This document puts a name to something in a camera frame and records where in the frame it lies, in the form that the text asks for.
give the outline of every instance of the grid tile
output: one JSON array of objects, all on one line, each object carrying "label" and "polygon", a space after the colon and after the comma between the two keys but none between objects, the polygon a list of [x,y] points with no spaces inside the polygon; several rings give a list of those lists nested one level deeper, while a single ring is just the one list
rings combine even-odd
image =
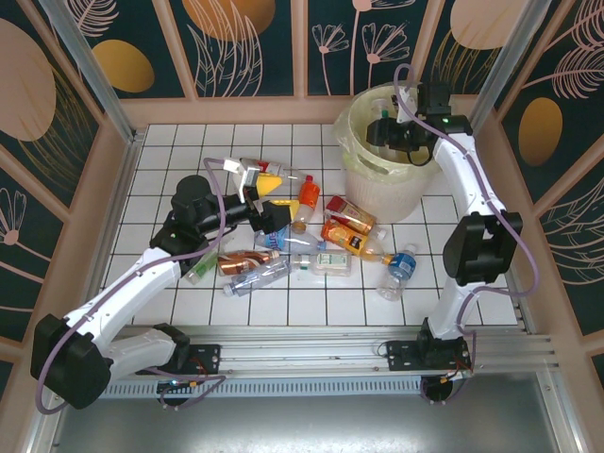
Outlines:
[{"label": "grid tile", "polygon": [[[116,234],[113,255],[104,286],[121,276],[141,255],[171,209],[171,195],[184,176],[207,176],[203,158],[265,159],[294,166],[312,175],[321,195],[307,231],[320,238],[323,207],[334,194],[344,194],[342,150],[330,125],[153,125],[147,134],[122,223]],[[227,172],[217,171],[222,193],[233,193]],[[296,198],[300,183],[284,184],[267,199]],[[444,174],[434,177],[411,215],[388,231],[382,241],[387,253],[418,245],[417,269],[401,302],[383,299],[376,291],[386,267],[353,258],[351,277],[316,276],[294,271],[289,277],[244,297],[226,297],[216,268],[197,285],[182,278],[162,291],[137,313],[134,324],[172,322],[179,326],[400,326],[419,325],[438,302],[438,289],[446,280],[442,263],[445,242],[457,224],[457,212]],[[240,225],[221,243],[221,250],[251,250],[254,233]],[[333,243],[329,249],[341,249]],[[505,288],[503,276],[493,284]],[[468,325],[516,325],[511,300],[498,294],[482,294]]]}]

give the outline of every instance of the white container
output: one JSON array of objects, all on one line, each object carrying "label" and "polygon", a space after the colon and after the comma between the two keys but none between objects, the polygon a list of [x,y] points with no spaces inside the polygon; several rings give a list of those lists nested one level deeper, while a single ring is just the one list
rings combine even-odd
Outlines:
[{"label": "white container", "polygon": [[[435,161],[423,167],[412,165],[405,153],[397,161],[376,156],[366,141],[367,127],[374,121],[372,102],[391,99],[394,87],[386,85],[356,96],[334,125],[334,134],[343,148],[346,170],[346,198],[377,217],[381,224],[392,224],[409,216],[420,202],[430,181],[440,171]],[[388,107],[395,118],[394,106]],[[427,149],[412,154],[423,162]]]}]

